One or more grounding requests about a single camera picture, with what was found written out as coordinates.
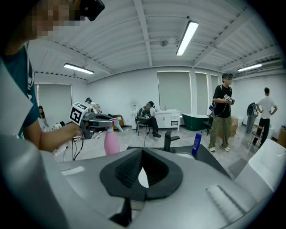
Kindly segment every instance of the green bathtub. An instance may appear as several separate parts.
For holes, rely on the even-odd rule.
[[[190,131],[200,131],[206,128],[203,122],[207,122],[209,117],[207,115],[199,114],[182,114],[185,126]]]

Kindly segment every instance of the cardboard box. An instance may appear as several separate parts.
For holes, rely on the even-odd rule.
[[[277,143],[286,148],[286,130],[284,128],[280,129],[280,134]]]
[[[236,134],[236,130],[238,128],[238,118],[235,116],[231,117],[231,134],[230,137]],[[223,127],[219,131],[219,137],[223,138]]]

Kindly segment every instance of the black pants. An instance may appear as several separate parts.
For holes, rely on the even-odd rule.
[[[264,127],[263,136],[262,136],[261,144],[260,144],[260,146],[262,146],[263,143],[265,142],[266,138],[267,138],[268,133],[269,133],[270,119],[260,119],[259,126]],[[256,134],[258,136],[260,136],[261,132],[262,132],[261,129],[257,129]],[[258,138],[255,138],[253,140],[253,144],[256,144],[257,140],[258,140]]]
[[[151,117],[150,119],[147,119],[145,122],[146,125],[150,126],[153,128],[153,132],[154,131],[158,131],[158,124],[157,124],[157,120],[155,117]]]

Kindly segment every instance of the black faucet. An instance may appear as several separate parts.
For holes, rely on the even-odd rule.
[[[164,143],[164,151],[170,152],[171,141],[180,139],[179,136],[171,137],[172,131],[167,131],[165,133],[165,143]]]

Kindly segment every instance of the black shoe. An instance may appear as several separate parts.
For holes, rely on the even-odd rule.
[[[161,137],[161,135],[157,134],[156,132],[153,133],[153,136],[156,137],[156,138],[160,138]]]

